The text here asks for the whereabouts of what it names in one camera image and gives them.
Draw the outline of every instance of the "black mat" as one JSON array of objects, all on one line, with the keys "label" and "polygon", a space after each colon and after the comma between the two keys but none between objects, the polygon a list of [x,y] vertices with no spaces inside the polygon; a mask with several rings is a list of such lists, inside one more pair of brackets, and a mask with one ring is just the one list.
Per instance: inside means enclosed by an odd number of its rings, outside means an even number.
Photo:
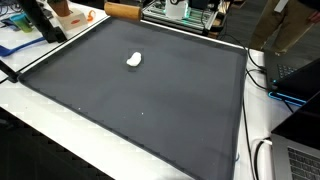
[{"label": "black mat", "polygon": [[245,66],[244,50],[110,18],[20,81],[196,179],[231,180]]}]

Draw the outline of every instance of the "desk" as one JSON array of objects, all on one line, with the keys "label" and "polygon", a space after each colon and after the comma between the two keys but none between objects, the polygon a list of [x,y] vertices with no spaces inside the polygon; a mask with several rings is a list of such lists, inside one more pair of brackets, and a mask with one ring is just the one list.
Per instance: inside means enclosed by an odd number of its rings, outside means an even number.
[{"label": "desk", "polygon": [[[178,30],[174,31],[191,35]],[[241,48],[209,38],[197,37]],[[251,54],[258,64],[262,63],[262,53],[253,51]],[[33,51],[31,55],[38,58],[42,54]],[[252,68],[254,67],[248,61],[248,69]],[[262,75],[254,74],[254,77],[258,83],[265,84]],[[159,158],[84,119],[69,109],[33,92],[20,83],[12,84],[9,81],[5,81],[0,85],[0,94],[0,106],[3,109],[114,179],[192,179]],[[244,99],[251,143],[257,138],[261,139],[269,136],[270,130],[290,114],[282,102],[269,99],[266,93],[258,89],[249,78],[246,81]],[[247,153],[243,118],[239,131],[238,152],[240,160],[236,163],[234,179],[251,180],[252,174]],[[259,158],[260,179],[271,180],[270,149],[263,148]]]},{"label": "desk", "polygon": [[[96,12],[96,17],[92,22],[88,23],[88,26],[81,26],[70,31],[67,31],[65,35],[67,36],[68,41],[65,43],[70,43],[74,39],[73,37],[79,35],[79,33],[83,31],[88,31],[95,26],[95,23],[99,22],[100,20],[107,17],[103,10],[75,4],[69,3],[70,8],[77,8],[80,9],[85,15],[89,13],[90,10],[94,10]],[[49,5],[45,5],[46,9],[52,11]],[[50,20],[54,27],[60,26],[60,23],[56,18]],[[31,33],[23,33],[22,31],[14,32],[10,28],[1,28],[0,29],[0,44],[7,48],[15,48],[21,44],[27,43],[34,39],[41,37],[41,33],[34,27],[34,30]],[[57,42],[48,44],[46,41],[37,43],[35,45],[29,46],[12,54],[8,57],[0,57],[0,59],[6,63],[10,68],[14,71],[19,71],[20,69],[24,68],[25,66],[29,65],[30,63],[37,60],[39,57],[45,55],[46,53],[61,47],[63,44],[59,44]],[[7,75],[0,71],[0,82],[7,78]]]}]

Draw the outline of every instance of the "white table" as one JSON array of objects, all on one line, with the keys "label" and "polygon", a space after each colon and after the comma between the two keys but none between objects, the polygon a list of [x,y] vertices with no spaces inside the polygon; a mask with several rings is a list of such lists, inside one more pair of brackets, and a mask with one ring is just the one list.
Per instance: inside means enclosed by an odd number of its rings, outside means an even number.
[{"label": "white table", "polygon": [[[88,26],[81,26],[65,32],[65,35],[69,40],[67,43],[71,42],[72,38],[77,36],[79,33],[93,28],[97,22],[107,17],[107,15],[103,10],[83,6],[83,5],[72,3],[72,2],[69,2],[69,7],[77,8],[81,10],[85,14],[85,16],[88,15],[90,10],[94,10],[96,12],[96,17],[93,19],[93,21],[88,23]],[[50,6],[47,4],[45,4],[45,8],[52,11]],[[9,15],[5,15],[1,17],[1,19],[7,18],[7,17],[9,17]],[[56,26],[61,27],[60,23],[56,18],[52,18],[50,22],[54,27]],[[41,33],[35,27],[33,27],[33,31],[31,33],[24,33],[22,31],[14,32],[10,28],[1,28],[0,29],[0,45],[11,49],[21,44],[30,42],[34,39],[37,39],[41,36],[42,36]],[[60,47],[62,45],[63,45],[62,43],[55,42],[55,43],[49,44],[46,41],[43,41],[43,42],[34,44],[32,46],[26,47],[8,57],[0,57],[0,60],[2,60],[14,71],[19,71],[20,69],[24,68],[28,64],[37,60],[39,57],[45,55],[47,52],[54,50],[57,47]],[[7,75],[4,74],[2,71],[0,71],[0,81],[2,81],[5,78],[7,78]]]},{"label": "white table", "polygon": [[[194,36],[241,48],[206,37]],[[34,51],[33,49],[35,48],[31,48],[28,54],[26,52],[25,57],[35,59],[45,53],[45,51]],[[262,64],[262,53],[253,51],[251,54],[258,64]],[[254,66],[248,61],[248,69],[252,68]],[[252,72],[252,74],[258,83],[265,85],[263,75],[256,74],[255,72]],[[136,147],[52,100],[33,92],[20,83],[12,84],[9,81],[5,81],[0,84],[0,94],[0,106],[3,109],[114,179],[192,179],[143,149]],[[268,98],[267,93],[258,89],[249,78],[246,80],[244,94],[250,143],[255,139],[270,136],[270,131],[290,114],[282,102]],[[243,122],[242,118],[238,141],[240,160],[235,166],[234,179],[252,180]],[[260,179],[272,180],[271,151],[268,146],[263,146],[261,149],[259,162]]]}]

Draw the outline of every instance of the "laptop keyboard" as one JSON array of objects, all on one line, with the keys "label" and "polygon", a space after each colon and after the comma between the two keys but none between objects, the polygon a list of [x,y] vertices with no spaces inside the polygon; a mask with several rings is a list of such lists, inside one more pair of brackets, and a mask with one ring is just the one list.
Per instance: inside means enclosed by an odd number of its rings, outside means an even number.
[{"label": "laptop keyboard", "polygon": [[293,73],[297,69],[288,67],[282,64],[278,64],[278,71],[280,78],[284,78],[285,76],[288,76],[289,74]]},{"label": "laptop keyboard", "polygon": [[288,148],[293,180],[320,180],[320,159]]}]

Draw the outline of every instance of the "laptop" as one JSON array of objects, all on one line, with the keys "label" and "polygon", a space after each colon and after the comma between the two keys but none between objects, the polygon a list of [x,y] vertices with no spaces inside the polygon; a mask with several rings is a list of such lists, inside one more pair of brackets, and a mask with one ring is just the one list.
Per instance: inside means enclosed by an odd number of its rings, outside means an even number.
[{"label": "laptop", "polygon": [[320,91],[320,59],[310,61],[265,52],[264,60],[269,97],[302,106]]},{"label": "laptop", "polygon": [[275,180],[320,180],[320,92],[272,131]]}]

